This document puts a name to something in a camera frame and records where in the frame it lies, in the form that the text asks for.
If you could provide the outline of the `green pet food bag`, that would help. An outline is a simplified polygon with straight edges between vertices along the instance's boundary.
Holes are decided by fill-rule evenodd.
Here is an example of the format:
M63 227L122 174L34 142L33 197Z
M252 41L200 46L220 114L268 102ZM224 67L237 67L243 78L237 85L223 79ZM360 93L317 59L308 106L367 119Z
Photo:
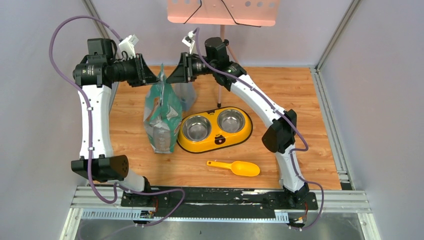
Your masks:
M177 144L183 110L173 86L166 83L163 65L157 77L159 83L152 85L145 96L143 126L154 152L171 154Z

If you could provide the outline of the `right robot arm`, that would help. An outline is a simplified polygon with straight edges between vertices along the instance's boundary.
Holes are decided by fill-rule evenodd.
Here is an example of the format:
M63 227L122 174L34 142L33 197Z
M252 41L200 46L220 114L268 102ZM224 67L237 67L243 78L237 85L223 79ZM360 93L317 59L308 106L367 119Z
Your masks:
M279 184L286 192L286 204L298 209L306 201L309 185L302 177L296 153L297 113L285 110L271 100L252 80L247 71L231 61L229 41L210 37L204 42L206 55L181 53L176 69L167 78L169 84L194 82L197 76L213 75L215 81L241 98L262 120L267 130L263 145L275 154L279 167Z

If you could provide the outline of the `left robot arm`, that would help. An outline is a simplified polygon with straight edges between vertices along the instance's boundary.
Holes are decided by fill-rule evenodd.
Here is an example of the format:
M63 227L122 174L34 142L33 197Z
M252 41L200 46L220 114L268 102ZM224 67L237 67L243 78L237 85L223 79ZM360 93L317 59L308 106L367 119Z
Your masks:
M134 200L149 206L153 193L145 177L129 167L126 155L116 155L110 137L110 102L114 83L131 87L159 83L143 56L135 52L138 38L130 35L116 44L109 38L88 39L88 54L72 72L82 110L82 143L79 159L71 170L81 177L100 183L117 183L134 190Z

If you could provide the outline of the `yellow double pet bowl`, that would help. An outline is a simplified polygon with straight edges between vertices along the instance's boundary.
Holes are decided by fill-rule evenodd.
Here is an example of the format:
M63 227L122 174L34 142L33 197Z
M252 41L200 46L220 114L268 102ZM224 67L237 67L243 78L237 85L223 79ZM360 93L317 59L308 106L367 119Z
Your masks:
M252 132L251 117L238 107L227 106L185 117L177 144L188 153L202 154L242 144Z

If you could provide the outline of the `blue wrapped package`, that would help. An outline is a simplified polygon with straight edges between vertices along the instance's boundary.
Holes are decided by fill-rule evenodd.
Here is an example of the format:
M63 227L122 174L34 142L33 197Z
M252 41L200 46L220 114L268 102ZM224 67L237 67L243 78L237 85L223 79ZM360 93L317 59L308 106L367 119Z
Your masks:
M176 83L173 89L181 103L182 111L188 112L197 99L193 83Z

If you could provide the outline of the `pink music stand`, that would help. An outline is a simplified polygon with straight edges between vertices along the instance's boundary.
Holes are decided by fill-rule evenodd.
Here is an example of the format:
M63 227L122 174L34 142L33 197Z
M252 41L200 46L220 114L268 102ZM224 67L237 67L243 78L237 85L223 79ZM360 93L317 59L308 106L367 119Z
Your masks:
M169 0L167 19L178 24L219 25L225 27L272 27L276 24L279 0Z

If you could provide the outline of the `yellow plastic scoop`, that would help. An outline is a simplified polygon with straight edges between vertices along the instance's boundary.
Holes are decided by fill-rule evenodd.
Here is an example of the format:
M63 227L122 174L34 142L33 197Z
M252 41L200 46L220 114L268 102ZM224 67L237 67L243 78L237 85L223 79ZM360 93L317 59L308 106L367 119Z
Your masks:
M209 167L228 169L231 170L233 174L244 177L255 177L261 172L256 164L246 161L234 161L232 163L207 161L206 165Z

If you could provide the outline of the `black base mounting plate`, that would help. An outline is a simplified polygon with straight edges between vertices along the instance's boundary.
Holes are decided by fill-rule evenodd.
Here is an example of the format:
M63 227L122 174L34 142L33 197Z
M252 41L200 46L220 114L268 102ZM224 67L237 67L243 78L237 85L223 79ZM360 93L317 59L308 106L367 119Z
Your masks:
M318 210L315 193L294 201L285 190L259 191L253 188L170 187L151 188L153 195L122 194L121 206L152 207L164 217L173 213L187 215L229 215L235 217L260 217L272 210Z

